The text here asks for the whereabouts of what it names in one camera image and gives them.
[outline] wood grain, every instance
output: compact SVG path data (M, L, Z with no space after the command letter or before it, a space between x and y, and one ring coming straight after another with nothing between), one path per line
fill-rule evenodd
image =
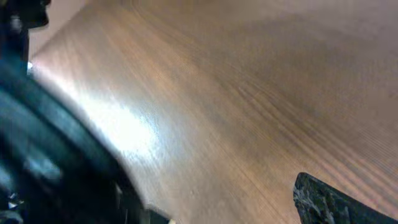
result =
M97 0L33 63L178 223L300 223L299 172L397 219L397 10Z

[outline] wooden table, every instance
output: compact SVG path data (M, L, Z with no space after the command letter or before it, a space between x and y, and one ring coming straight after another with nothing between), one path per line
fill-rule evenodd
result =
M398 218L396 0L96 0L36 76L178 223L300 223L308 172Z

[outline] dark green object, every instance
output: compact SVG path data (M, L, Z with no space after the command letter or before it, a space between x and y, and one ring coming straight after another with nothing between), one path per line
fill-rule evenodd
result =
M298 174L293 199L303 224L398 224L306 173Z

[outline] black object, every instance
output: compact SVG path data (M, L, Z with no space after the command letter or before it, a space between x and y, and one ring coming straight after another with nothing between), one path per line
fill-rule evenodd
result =
M398 224L396 220L339 192L310 174L299 173L293 196L303 224Z
M49 23L45 7L50 0L0 0L0 58L16 55L26 71L29 29Z
M18 194L24 223L168 223L144 210L122 167L79 120L18 73L18 58L9 61L0 63L0 195Z

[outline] wooden surface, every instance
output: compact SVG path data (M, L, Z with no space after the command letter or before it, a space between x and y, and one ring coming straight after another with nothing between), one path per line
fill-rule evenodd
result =
M396 0L97 0L33 63L179 223L300 223L308 172L398 218Z

